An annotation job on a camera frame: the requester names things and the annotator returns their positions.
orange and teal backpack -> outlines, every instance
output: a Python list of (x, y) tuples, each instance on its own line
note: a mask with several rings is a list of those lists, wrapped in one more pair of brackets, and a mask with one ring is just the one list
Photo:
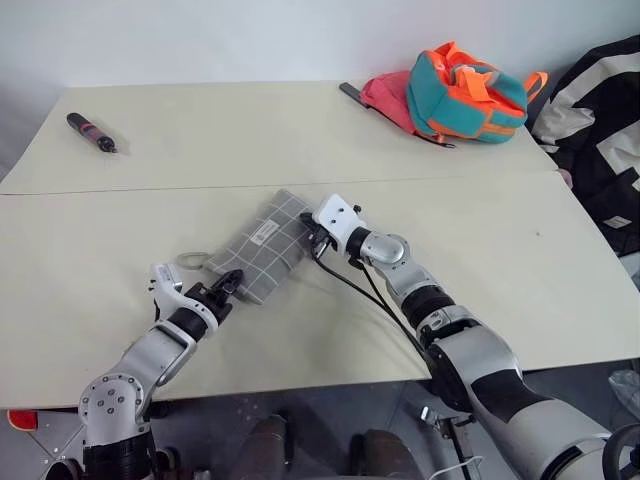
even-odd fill
[(502, 143), (527, 119), (527, 105), (547, 82), (544, 72), (524, 84), (458, 50), (455, 42), (418, 56), (406, 100), (420, 136), (453, 135)]

screwdriver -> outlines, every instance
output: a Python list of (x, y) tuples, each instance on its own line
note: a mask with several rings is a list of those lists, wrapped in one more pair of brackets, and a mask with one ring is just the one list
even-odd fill
[(67, 115), (67, 123), (71, 128), (76, 130), (80, 135), (95, 144), (100, 150), (107, 153), (116, 153), (116, 144), (113, 139), (105, 135), (102, 130), (96, 127), (89, 120), (79, 113), (70, 113)]

gray towel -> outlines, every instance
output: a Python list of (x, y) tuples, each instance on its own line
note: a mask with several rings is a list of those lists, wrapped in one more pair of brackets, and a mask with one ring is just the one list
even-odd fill
[(244, 279), (237, 293), (261, 305), (309, 251), (311, 232), (299, 218), (305, 211), (310, 209), (303, 200), (280, 190), (204, 268), (221, 275), (241, 269)]

black cable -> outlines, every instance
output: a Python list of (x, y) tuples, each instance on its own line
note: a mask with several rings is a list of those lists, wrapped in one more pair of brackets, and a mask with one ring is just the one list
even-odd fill
[(391, 307), (389, 306), (389, 304), (386, 302), (386, 300), (384, 299), (384, 297), (380, 293), (380, 290), (378, 290), (378, 287), (376, 287), (376, 284), (373, 282), (373, 278), (371, 278), (371, 274), (367, 271), (367, 269), (366, 269), (366, 267), (364, 265), (362, 265), (362, 268), (359, 268), (359, 270), (362, 270), (362, 272), (364, 273), (365, 277), (369, 281), (369, 284), (371, 285), (371, 288), (375, 292), (375, 294), (378, 297), (378, 299), (374, 298), (370, 293), (368, 293), (367, 291), (365, 291), (362, 288), (360, 288), (358, 285), (353, 283), (348, 278), (343, 277), (338, 272), (336, 272), (336, 271), (332, 270), (331, 268), (327, 267), (324, 263), (322, 263), (320, 258), (316, 255), (315, 250), (313, 249), (313, 247), (311, 248), (311, 258), (313, 258), (313, 260), (318, 264), (318, 266), (320, 268), (322, 268), (325, 272), (327, 272), (329, 275), (331, 275), (331, 276), (337, 278), (338, 280), (340, 280), (341, 282), (347, 284), (348, 286), (350, 286), (351, 288), (356, 290), (361, 295), (364, 295), (367, 299), (371, 300), (378, 307), (380, 307), (382, 309), (382, 311), (384, 311), (387, 315), (389, 315), (391, 317), (391, 319), (396, 323), (396, 325), (398, 325), (398, 327), (400, 327), (400, 330), (402, 330), (402, 333), (404, 333), (404, 335), (407, 337), (407, 339), (409, 340), (409, 342), (411, 343), (413, 348), (415, 348), (415, 350), (418, 352), (420, 357), (422, 357), (422, 359), (426, 361), (426, 356), (425, 356), (425, 353), (424, 353), (424, 349), (422, 348), (422, 345), (420, 345), (420, 343), (411, 334), (411, 332), (402, 324), (402, 322), (400, 321), (398, 316), (394, 313), (394, 311), (391, 310)]
[(371, 278), (371, 274), (369, 273), (369, 271), (367, 270), (366, 267), (362, 268), (362, 273), (364, 273), (364, 276), (367, 277), (367, 280), (369, 281), (369, 285), (371, 285), (371, 288), (373, 289), (373, 291), (376, 293), (376, 296), (380, 299), (380, 302), (382, 302), (382, 304), (386, 307), (385, 310), (387, 312), (387, 314), (393, 319), (393, 321), (396, 323), (396, 325), (398, 325), (398, 327), (400, 327), (400, 330), (402, 330), (402, 332), (406, 335), (406, 337), (409, 339), (409, 341), (411, 342), (411, 344), (413, 345), (413, 348), (415, 348), (418, 353), (420, 354), (420, 356), (422, 358), (424, 358), (424, 349), (422, 348), (422, 345), (420, 345), (420, 343), (418, 342), (418, 340), (416, 340), (416, 338), (413, 336), (413, 334), (409, 331), (409, 329), (407, 329), (407, 327), (405, 327), (402, 322), (400, 321), (400, 319), (398, 318), (398, 316), (395, 314), (395, 312), (391, 309), (391, 307), (389, 306), (389, 304), (387, 303), (387, 301), (384, 299), (384, 297), (382, 296), (382, 294), (380, 293), (380, 290), (378, 290), (378, 287), (376, 287), (376, 284), (373, 282), (373, 278)]
[(322, 263), (322, 261), (320, 260), (320, 258), (318, 258), (316, 256), (316, 254), (313, 252), (313, 249), (311, 250), (311, 258), (313, 258), (313, 260), (320, 266), (320, 268), (322, 268), (325, 272), (327, 272), (329, 275), (332, 275), (333, 277), (337, 278), (338, 280), (340, 280), (341, 282), (346, 283), (347, 285), (349, 285), (351, 288), (353, 288), (354, 290), (356, 290), (358, 293), (360, 293), (361, 295), (364, 295), (365, 297), (367, 297), (369, 300), (371, 300), (373, 303), (375, 303), (376, 305), (378, 305), (382, 310), (384, 310), (386, 313), (387, 312), (387, 308), (384, 306), (383, 303), (381, 303), (380, 301), (378, 301), (376, 298), (374, 298), (370, 293), (368, 293), (367, 291), (363, 290), (362, 288), (360, 288), (358, 285), (356, 285), (355, 283), (353, 283), (351, 280), (349, 280), (348, 278), (343, 277), (342, 275), (340, 275), (338, 272), (331, 270), (329, 267), (327, 267), (324, 263)]

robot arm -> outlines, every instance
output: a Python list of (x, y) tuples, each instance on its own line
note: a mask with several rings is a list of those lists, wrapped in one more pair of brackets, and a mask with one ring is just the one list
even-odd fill
[(523, 480), (602, 480), (610, 433), (570, 405), (531, 391), (507, 343), (456, 305), (397, 235), (366, 228), (338, 195), (313, 213), (340, 254), (371, 265), (427, 356), (436, 391), (473, 413)]
[(228, 297), (242, 271), (222, 276), (211, 288), (195, 284), (182, 294), (172, 265), (155, 265), (151, 284), (156, 323), (108, 372), (82, 393), (78, 413), (86, 425), (83, 462), (90, 479), (141, 480), (155, 473), (155, 447), (145, 413), (157, 387), (166, 384), (231, 311)]

